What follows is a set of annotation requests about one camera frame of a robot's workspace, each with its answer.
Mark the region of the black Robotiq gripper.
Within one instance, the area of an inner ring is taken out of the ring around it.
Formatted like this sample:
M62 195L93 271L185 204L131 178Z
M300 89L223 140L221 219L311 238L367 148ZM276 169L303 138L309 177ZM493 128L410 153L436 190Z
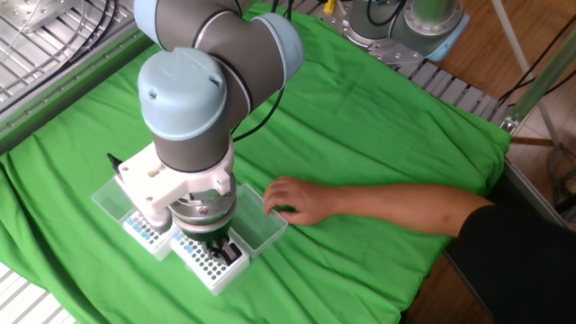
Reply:
M230 221L227 221L217 229L207 229L206 227L193 228L191 225L182 227L182 232L189 238L195 241L207 242L205 244L206 254L210 255L212 259L217 262L224 262L225 264L233 264L239 257L241 257L241 250L238 246L231 241L228 241L230 230ZM212 243L221 243L221 250L215 247Z

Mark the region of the person's right hand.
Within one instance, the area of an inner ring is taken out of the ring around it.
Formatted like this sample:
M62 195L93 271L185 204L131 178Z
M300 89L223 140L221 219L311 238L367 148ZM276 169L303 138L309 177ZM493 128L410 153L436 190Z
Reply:
M278 210L290 224L310 226L338 213L342 193L339 187L281 176L265 189L264 211Z

